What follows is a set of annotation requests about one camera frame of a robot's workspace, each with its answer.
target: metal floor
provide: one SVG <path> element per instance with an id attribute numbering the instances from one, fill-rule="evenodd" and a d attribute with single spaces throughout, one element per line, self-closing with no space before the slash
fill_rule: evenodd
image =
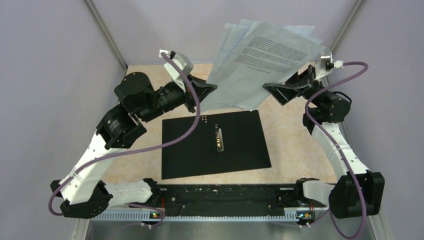
<path id="1" fill-rule="evenodd" d="M 360 218 L 339 219 L 338 225 L 351 236 Z M 133 224 L 119 230 L 127 224 Z M 149 230 L 131 221 L 91 221 L 86 240 L 342 240 L 329 216 L 311 228 L 287 227 L 273 222 L 164 222 Z M 358 240 L 374 240 L 367 222 Z"/>

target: gray wall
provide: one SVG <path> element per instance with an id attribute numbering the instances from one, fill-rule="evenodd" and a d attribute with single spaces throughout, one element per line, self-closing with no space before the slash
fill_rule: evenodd
<path id="1" fill-rule="evenodd" d="M 50 215 L 49 185 L 83 154 L 122 75 L 82 0 L 0 1 L 0 239 L 69 239 L 75 221 Z"/>
<path id="2" fill-rule="evenodd" d="M 424 215 L 424 1 L 367 1 L 336 53 L 369 70 L 343 85 L 346 125 L 360 159 L 386 180 L 383 208 L 394 239 L 422 239 Z M 332 82 L 358 71 L 346 67 Z"/>
<path id="3" fill-rule="evenodd" d="M 315 25 L 330 46 L 354 0 L 93 0 L 128 65 L 160 64 L 159 49 L 212 63 L 225 23 Z"/>

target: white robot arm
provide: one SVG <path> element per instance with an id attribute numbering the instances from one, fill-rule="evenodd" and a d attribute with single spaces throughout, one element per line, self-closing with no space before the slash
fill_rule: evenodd
<path id="1" fill-rule="evenodd" d="M 188 76 L 200 102 L 217 88 L 216 85 L 207 84 L 206 81 L 190 75 L 193 64 L 185 55 L 174 51 L 161 50 L 162 52 Z M 147 75 L 142 72 L 134 72 L 123 78 L 114 90 L 119 104 L 104 115 L 88 148 L 69 175 L 51 183 L 53 192 L 61 186 L 56 197 L 64 199 L 60 209 L 65 217 L 89 219 L 116 205 L 158 200 L 156 194 L 160 189 L 151 178 L 121 184 L 101 181 L 116 157 L 93 163 L 80 172 L 76 171 L 93 159 L 130 148 L 147 131 L 142 122 L 151 121 L 182 104 L 188 111 L 195 112 L 195 101 L 186 90 L 187 86 L 180 74 L 169 63 L 164 66 L 173 81 L 156 91 Z M 72 177 L 71 180 L 62 186 L 69 177 Z"/>
<path id="2" fill-rule="evenodd" d="M 267 90 L 281 105 L 285 105 L 296 97 L 305 99 L 324 88 L 318 80 L 333 68 L 341 68 L 342 61 L 333 62 L 331 53 L 321 57 L 318 64 L 310 65 L 308 70 L 300 75 L 295 74 L 286 83 L 265 84 Z M 337 184 L 327 184 L 316 178 L 301 178 L 296 182 L 299 198 L 305 202 L 318 201 L 329 206 L 336 218 L 361 216 L 361 203 L 358 191 L 339 150 L 343 152 L 354 175 L 358 179 L 365 200 L 366 214 L 375 215 L 380 210 L 385 180 L 381 173 L 371 172 L 351 149 L 340 131 L 339 123 L 343 122 L 349 113 L 352 100 L 344 93 L 326 90 L 312 100 L 316 107 L 308 108 L 311 116 L 337 142 L 335 144 L 323 130 L 315 125 L 306 114 L 303 115 L 303 125 L 324 150 L 337 177 Z"/>

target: black bracket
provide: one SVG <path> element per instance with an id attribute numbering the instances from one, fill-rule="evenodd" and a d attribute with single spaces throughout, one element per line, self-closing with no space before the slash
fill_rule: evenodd
<path id="1" fill-rule="evenodd" d="M 262 87 L 282 106 L 300 97 L 310 88 L 315 80 L 315 68 L 312 65 L 301 74 L 295 73 L 284 84 L 265 83 Z"/>
<path id="2" fill-rule="evenodd" d="M 54 192 L 60 186 L 60 180 L 54 180 L 50 184 L 52 192 Z M 109 194 L 105 188 L 105 183 L 99 181 L 93 190 L 91 198 L 82 203 L 69 204 L 68 200 L 65 200 L 60 205 L 60 210 L 63 216 L 66 218 L 77 218 L 77 219 L 91 219 L 101 214 L 109 206 L 109 200 L 113 195 Z"/>
<path id="3" fill-rule="evenodd" d="M 302 177 L 302 178 L 296 180 L 296 184 L 293 188 L 294 197 L 296 197 L 297 199 L 299 199 L 302 202 L 310 201 L 310 199 L 307 199 L 304 196 L 303 184 L 304 184 L 304 182 L 307 182 L 307 181 L 318 181 L 318 180 L 319 180 L 318 178 L 314 178 L 314 177 L 308 177 L 308 178 Z"/>
<path id="4" fill-rule="evenodd" d="M 210 93 L 215 91 L 218 86 L 215 84 L 206 83 L 205 80 L 195 77 L 191 74 L 188 75 L 188 79 L 190 80 L 191 85 L 194 88 L 194 91 L 199 98 L 199 102 L 202 102 Z M 193 95 L 190 93 L 189 88 L 186 86 L 187 91 L 185 91 L 185 106 L 190 113 L 195 113 L 195 99 Z"/>
<path id="5" fill-rule="evenodd" d="M 365 199 L 366 215 L 378 214 L 385 185 L 383 175 L 379 172 L 367 172 L 355 176 L 359 181 Z M 358 191 L 349 173 L 338 180 L 329 195 L 328 202 L 331 212 L 338 219 L 362 215 Z"/>

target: sheet of paper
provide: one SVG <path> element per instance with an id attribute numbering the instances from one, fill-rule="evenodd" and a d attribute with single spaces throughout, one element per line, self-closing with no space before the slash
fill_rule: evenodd
<path id="1" fill-rule="evenodd" d="M 269 96 L 263 84 L 284 83 L 323 49 L 292 30 L 254 22 L 224 63 L 209 76 L 207 82 L 218 88 L 202 102 L 202 111 L 256 109 Z"/>
<path id="2" fill-rule="evenodd" d="M 255 21 L 242 19 L 240 23 L 230 24 L 226 23 L 224 26 L 224 33 L 222 34 L 221 41 L 219 43 L 218 55 L 215 58 L 215 61 L 210 71 L 210 76 L 216 73 L 220 66 L 227 60 L 231 51 L 240 43 L 240 41 L 245 37 L 246 34 L 251 32 L 251 27 Z M 321 39 L 309 36 L 314 30 L 315 26 L 282 26 L 283 29 L 289 30 L 300 36 L 310 39 L 311 41 L 320 44 Z"/>

